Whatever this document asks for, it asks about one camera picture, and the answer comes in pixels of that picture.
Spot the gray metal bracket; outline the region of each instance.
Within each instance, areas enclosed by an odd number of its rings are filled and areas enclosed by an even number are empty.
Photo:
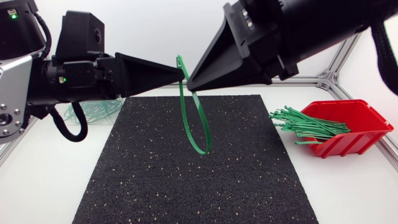
[[[337,53],[333,57],[328,68],[317,76],[319,81],[316,84],[316,87],[328,91],[331,86],[338,85],[340,83],[340,71],[360,37],[361,34],[355,35],[340,44]]]

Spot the black rubber mat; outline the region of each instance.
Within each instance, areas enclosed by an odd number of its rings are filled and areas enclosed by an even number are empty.
[[[206,156],[187,139],[178,97],[126,100],[73,222],[318,223],[261,97],[201,102],[214,136]]]

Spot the white wall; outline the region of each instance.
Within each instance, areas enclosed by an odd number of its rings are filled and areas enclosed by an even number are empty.
[[[398,56],[398,17],[386,22],[394,53]],[[354,98],[363,99],[390,122],[398,142],[398,96],[382,81],[377,67],[377,54],[370,29],[365,31],[341,71],[341,86]]]

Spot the bundle of green cable ties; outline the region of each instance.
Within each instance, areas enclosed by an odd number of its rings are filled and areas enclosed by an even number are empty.
[[[285,123],[274,124],[274,126],[282,127],[283,131],[294,132],[297,137],[319,139],[319,141],[295,141],[296,144],[322,144],[338,134],[351,132],[346,123],[313,118],[288,106],[271,112],[269,118],[284,121]]]

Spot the red storage bin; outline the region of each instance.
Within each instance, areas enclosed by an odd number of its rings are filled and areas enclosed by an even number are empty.
[[[339,121],[347,124],[351,132],[339,134],[323,144],[310,144],[316,156],[345,156],[350,153],[362,155],[388,132],[394,130],[376,110],[363,100],[316,101],[302,113],[314,118]],[[319,141],[305,137],[306,141]]]

